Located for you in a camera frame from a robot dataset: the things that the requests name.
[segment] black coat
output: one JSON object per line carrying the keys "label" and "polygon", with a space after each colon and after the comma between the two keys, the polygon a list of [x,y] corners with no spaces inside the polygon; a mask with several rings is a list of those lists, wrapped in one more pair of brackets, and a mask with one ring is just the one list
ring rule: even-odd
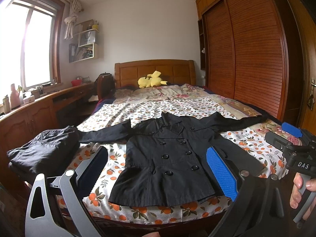
{"label": "black coat", "polygon": [[214,146],[231,166],[258,175],[263,165],[219,133],[237,131],[263,122],[265,116],[224,118],[162,117],[142,121],[131,128],[130,120],[98,131],[82,133],[81,143],[127,139],[126,169],[116,180],[109,202],[122,206],[175,206],[214,195],[223,195],[206,161]]}

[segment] sliding wardrobe door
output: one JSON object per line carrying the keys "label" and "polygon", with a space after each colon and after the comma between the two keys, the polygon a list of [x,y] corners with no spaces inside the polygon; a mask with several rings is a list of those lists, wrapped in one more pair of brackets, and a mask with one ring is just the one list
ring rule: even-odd
{"label": "sliding wardrobe door", "polygon": [[228,10],[221,1],[204,15],[207,31],[208,86],[216,94],[233,98],[233,43]]}
{"label": "sliding wardrobe door", "polygon": [[235,50],[234,99],[277,117],[282,106],[282,43],[271,0],[226,0]]}

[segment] window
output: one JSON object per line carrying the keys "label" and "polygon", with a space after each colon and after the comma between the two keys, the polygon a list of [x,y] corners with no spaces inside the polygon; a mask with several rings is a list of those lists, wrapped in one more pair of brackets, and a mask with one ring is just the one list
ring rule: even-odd
{"label": "window", "polygon": [[20,85],[28,90],[53,79],[60,81],[55,37],[60,31],[61,22],[57,21],[61,21],[63,9],[52,0],[14,0],[3,10],[0,97],[10,93],[13,83],[16,88]]}

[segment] wooden headboard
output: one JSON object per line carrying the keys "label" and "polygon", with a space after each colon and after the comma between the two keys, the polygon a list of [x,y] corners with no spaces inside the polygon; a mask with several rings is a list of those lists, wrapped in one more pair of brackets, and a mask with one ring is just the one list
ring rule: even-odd
{"label": "wooden headboard", "polygon": [[172,84],[196,84],[194,62],[184,60],[148,60],[115,64],[115,87],[138,86],[138,79],[161,72],[161,78]]}

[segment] tied curtain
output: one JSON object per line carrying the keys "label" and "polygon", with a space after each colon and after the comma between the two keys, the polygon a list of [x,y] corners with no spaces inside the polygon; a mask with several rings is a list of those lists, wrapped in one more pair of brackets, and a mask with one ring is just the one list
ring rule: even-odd
{"label": "tied curtain", "polygon": [[67,17],[64,22],[66,23],[65,39],[72,38],[73,26],[77,22],[77,13],[82,10],[82,6],[78,0],[73,0],[70,5],[69,17]]}

